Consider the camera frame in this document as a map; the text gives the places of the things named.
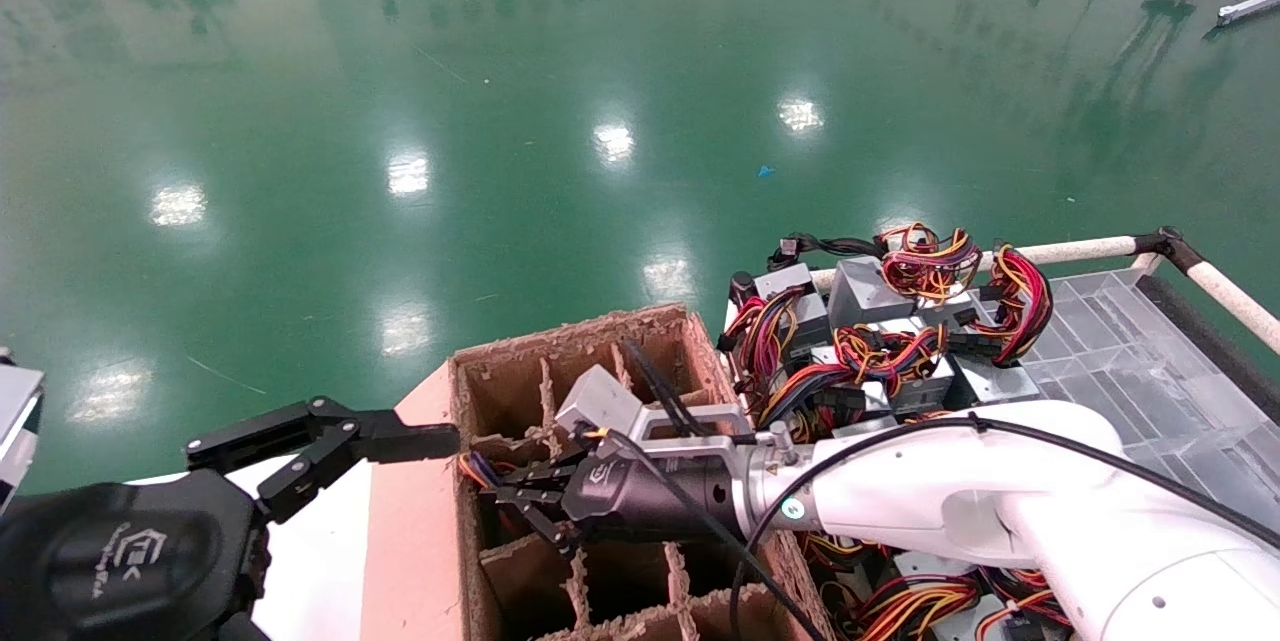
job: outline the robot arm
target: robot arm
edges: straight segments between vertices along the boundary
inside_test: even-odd
[[[646,454],[667,459],[668,476],[744,539],[801,473],[888,432],[815,445],[792,445],[786,427],[756,432],[754,444],[735,441],[741,435],[653,440],[646,439],[652,412],[626,397],[608,372],[594,368],[557,418],[570,431],[593,423],[627,432]],[[1201,641],[1280,626],[1275,550],[1110,464],[977,427],[980,418],[1020,423],[1120,455],[1106,418],[1061,400],[952,416],[969,415],[974,423],[905,432],[832,464],[786,498],[768,528],[824,531],[988,567],[1041,568],[1085,641]],[[699,522],[623,447],[604,440],[571,467],[544,505],[576,531],[549,536],[566,554],[584,534],[636,540],[699,534]],[[503,494],[526,502],[545,491],[522,494],[518,476],[509,481]]]
[[[315,398],[187,444],[187,473],[14,499],[0,525],[0,638],[266,641],[250,618],[284,523],[361,459],[457,453],[452,423],[404,426],[393,409]],[[247,464],[302,450],[257,487]]]

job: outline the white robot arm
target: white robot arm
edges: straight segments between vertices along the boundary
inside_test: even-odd
[[[571,521],[680,523],[671,494],[626,458],[644,450],[749,546],[765,531],[823,531],[1039,568],[1084,641],[1249,638],[1280,628],[1276,549],[1105,463],[1124,458],[1119,436],[1085,407],[1020,400],[815,445],[791,444],[781,422],[739,444],[751,432],[741,409],[691,411],[722,434],[652,439],[668,415],[643,408],[604,368],[585,372],[557,421],[568,431],[612,427],[631,441],[604,441],[577,468],[566,494],[576,502],[564,503]]]
[[[973,413],[1123,455],[1106,418],[1064,400]],[[785,472],[750,473],[753,513],[805,467],[865,438],[795,447],[799,463]],[[1275,550],[1132,473],[1009,432],[945,427],[884,441],[814,477],[771,527],[1039,568],[1085,641],[1244,638],[1280,628]]]

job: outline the transparent plastic tray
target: transparent plastic tray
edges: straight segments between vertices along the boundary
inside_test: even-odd
[[[1053,321],[1023,366],[1044,398],[1110,418],[1135,462],[1280,531],[1280,429],[1134,288],[1138,278],[1052,280]]]

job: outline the black cable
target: black cable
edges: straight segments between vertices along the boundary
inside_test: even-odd
[[[716,431],[699,423],[698,418],[690,413],[689,407],[686,407],[685,400],[680,399],[680,394],[676,392],[676,386],[672,386],[667,381],[667,376],[663,376],[658,367],[649,358],[649,354],[640,349],[636,342],[627,339],[623,342],[627,348],[627,353],[635,360],[636,365],[640,367],[640,374],[644,375],[645,383],[649,385],[649,392],[653,392],[654,398],[666,409],[667,416],[671,418],[671,423],[676,427],[676,431],[681,436],[712,436]]]
[[[897,426],[883,432],[878,432],[876,436],[869,436],[854,444],[846,445],[845,448],[837,450],[835,454],[827,457],[826,459],[814,463],[804,473],[796,477],[790,486],[786,487],[778,496],[769,504],[768,509],[764,509],[764,514],[759,518],[755,526],[755,531],[746,540],[746,551],[750,554],[755,550],[755,545],[759,545],[760,537],[764,536],[764,531],[769,527],[769,522],[777,516],[782,504],[790,499],[796,491],[803,486],[812,482],[818,473],[823,473],[828,468],[836,464],[844,463],[849,457],[860,454],[867,449],[886,444],[901,436],[906,436],[910,432],[924,432],[932,431],[934,429],[973,429],[978,432],[986,431],[1001,431],[1010,432],[1014,436],[1024,436],[1027,439],[1034,439],[1037,441],[1046,441],[1053,447],[1059,447],[1066,450],[1073,450],[1073,453],[1080,454],[1083,457],[1092,458],[1097,462],[1110,464],[1110,467],[1123,471],[1125,473],[1132,473],[1148,484],[1152,484],[1170,494],[1183,499],[1184,502],[1198,505],[1201,509],[1207,510],[1217,517],[1229,521],[1238,526],[1240,530],[1251,534],[1260,541],[1280,550],[1280,534],[1276,534],[1271,528],[1267,528],[1262,523],[1236,512],[1235,509],[1228,508],[1213,499],[1201,494],[1197,490],[1188,489],[1180,482],[1170,481],[1160,473],[1148,471],[1139,464],[1133,463],[1129,459],[1120,458],[1106,453],[1106,450],[1098,450],[1088,444],[1082,444],[1074,439],[1068,439],[1065,436],[1059,436],[1056,432],[1048,432],[1039,429],[1033,429],[1030,426],[1023,426],[1023,423],[1015,423],[1011,421],[1002,421],[1001,418],[980,418],[975,415],[969,417],[947,417],[947,418],[925,418],[918,423],[910,423],[910,426]],[[739,600],[741,597],[742,581],[745,578],[746,569],[739,564],[737,571],[733,574],[733,586],[730,589],[728,597],[728,619],[730,627],[732,628],[732,637],[741,640],[741,628],[739,627]]]
[[[773,577],[769,576],[769,572],[768,569],[764,568],[764,564],[762,564],[760,560],[751,554],[751,551],[746,550],[746,548],[742,546],[742,544],[737,539],[735,539],[733,535],[727,528],[724,528],[724,526],[721,522],[716,521],[716,517],[713,517],[713,514],[708,513],[707,509],[703,508],[703,505],[700,505],[698,502],[695,502],[692,496],[689,495],[689,493],[681,489],[681,486],[676,481],[672,481],[671,477],[667,476],[667,472],[658,468],[658,464],[653,462],[653,458],[650,458],[649,454],[645,453],[645,450],[641,449],[639,444],[636,444],[636,441],[632,441],[630,438],[627,438],[625,432],[617,432],[608,429],[603,431],[605,436],[608,436],[608,439],[612,439],[613,441],[620,441],[620,444],[630,449],[635,454],[636,459],[641,464],[644,464],[644,467],[649,471],[649,473],[653,473],[654,477],[658,477],[658,480],[662,481],[662,485],[667,486],[667,490],[672,491],[672,495],[676,496],[676,499],[678,499],[681,504],[685,504],[685,508],[694,512],[694,514],[698,516],[698,518],[704,525],[707,525],[707,527],[710,528],[712,532],[716,534],[716,536],[719,537],[719,540],[724,545],[733,549],[733,553],[740,555],[740,558],[745,560],[751,567],[753,571],[755,571],[755,573],[760,577],[760,581],[764,583],[764,586],[768,587],[768,590],[772,591],[774,596],[777,596],[778,601],[783,606],[786,606],[788,612],[791,612],[791,615],[795,617],[796,622],[800,622],[800,626],[804,627],[805,632],[810,636],[810,638],[813,638],[814,641],[826,641],[826,637],[822,635],[820,631],[818,631],[818,627],[814,626],[813,619],[810,619],[809,615],[804,613],[804,609],[800,608],[800,604],[796,604],[795,599],[787,595],[786,590],[783,590],[777,581],[773,581]]]
[[[842,237],[842,239],[819,239],[819,237],[813,234],[787,234],[783,235],[786,241],[795,241],[796,253],[788,255],[783,253],[782,246],[774,249],[773,255],[768,258],[765,267],[769,271],[778,271],[781,267],[794,266],[800,261],[800,255],[808,252],[826,252],[828,255],[837,255],[838,257],[850,257],[850,255],[872,255],[872,257],[883,258],[888,253],[888,246],[883,241],[864,241],[854,239],[854,237]]]

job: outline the cardboard box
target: cardboard box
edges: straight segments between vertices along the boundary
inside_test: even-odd
[[[525,464],[563,449],[556,411],[599,363],[644,400],[620,343],[639,342],[690,406],[735,403],[698,313],[681,305],[608,313],[458,351],[397,407],[407,423],[452,418],[463,445]],[[835,637],[795,536],[763,558]],[[361,637],[366,641],[714,641],[727,638],[736,559],[713,544],[589,542],[572,560],[504,525],[453,462],[376,467]],[[759,583],[742,596],[749,641],[804,632]]]

